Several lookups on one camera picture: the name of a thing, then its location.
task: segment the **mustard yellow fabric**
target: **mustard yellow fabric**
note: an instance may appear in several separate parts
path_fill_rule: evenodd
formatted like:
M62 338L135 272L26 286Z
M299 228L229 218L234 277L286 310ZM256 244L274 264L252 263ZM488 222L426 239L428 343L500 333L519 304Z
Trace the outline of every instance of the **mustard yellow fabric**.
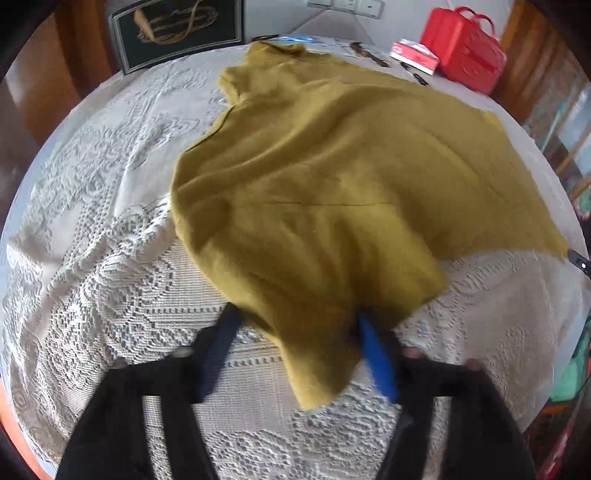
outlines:
M253 43L230 103L179 159L178 236L281 348L304 408L359 359L353 309L394 327L447 286L440 260L567 245L499 121L301 44Z

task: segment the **white lace tablecloth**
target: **white lace tablecloth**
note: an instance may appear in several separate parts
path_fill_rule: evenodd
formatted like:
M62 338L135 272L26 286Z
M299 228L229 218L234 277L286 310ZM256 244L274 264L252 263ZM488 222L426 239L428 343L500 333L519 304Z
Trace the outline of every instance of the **white lace tablecloth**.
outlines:
M168 188L179 154L226 108L216 79L246 48L116 75L66 119L35 179L6 246L1 360L18 422L50 473L114 358L161 358L190 343L224 303L175 236ZM397 64L382 71L412 80ZM430 82L499 116L560 232L584 254L566 194L526 133L489 98ZM444 267L449 290L400 335L441 361L482 359L525 427L573 352L589 309L587 279L533 252L489 252ZM145 406L157 477L170 478L158 403L146 398ZM446 408L439 399L426 478L437 476ZM277 348L248 328L218 391L195 412L220 477L241 480L371 479L397 418L363 365L330 405L300 410Z

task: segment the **wall outlet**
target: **wall outlet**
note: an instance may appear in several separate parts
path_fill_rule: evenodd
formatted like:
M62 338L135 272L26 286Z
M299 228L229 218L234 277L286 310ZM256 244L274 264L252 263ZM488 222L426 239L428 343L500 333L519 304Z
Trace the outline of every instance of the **wall outlet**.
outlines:
M383 9L384 2L379 0L358 0L355 13L358 15L365 15L366 17L380 18Z
M330 8L332 0L307 0L308 7Z
M333 9L355 13L358 0L333 0Z

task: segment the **red and white box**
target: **red and white box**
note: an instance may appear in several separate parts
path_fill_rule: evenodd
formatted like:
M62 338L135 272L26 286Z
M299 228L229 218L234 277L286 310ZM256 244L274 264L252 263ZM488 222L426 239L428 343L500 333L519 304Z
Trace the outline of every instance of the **red and white box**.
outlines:
M433 75L439 64L439 58L425 45L404 38L392 44L390 56L429 75Z

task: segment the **black pen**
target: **black pen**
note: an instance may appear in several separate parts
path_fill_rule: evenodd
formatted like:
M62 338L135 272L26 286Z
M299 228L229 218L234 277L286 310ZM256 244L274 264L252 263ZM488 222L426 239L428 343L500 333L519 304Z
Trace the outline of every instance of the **black pen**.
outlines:
M421 85L423 85L424 87L428 87L428 86L429 86L429 83L428 83L428 82L427 82L427 81L426 81L426 80L425 80L423 77L421 77L421 76L420 76L418 73L413 73L413 72L411 72L411 71L409 70L409 68L410 68L410 65L409 65L409 64L407 64L407 63L404 63L403 61L401 61L401 62L400 62L400 65L402 65L402 68L403 68L404 70L406 70L406 71L407 71L407 72L409 72L409 73L412 73L412 74L413 74L413 77L415 77L415 79L416 79L416 81L417 81L418 83L420 83L420 84L421 84Z

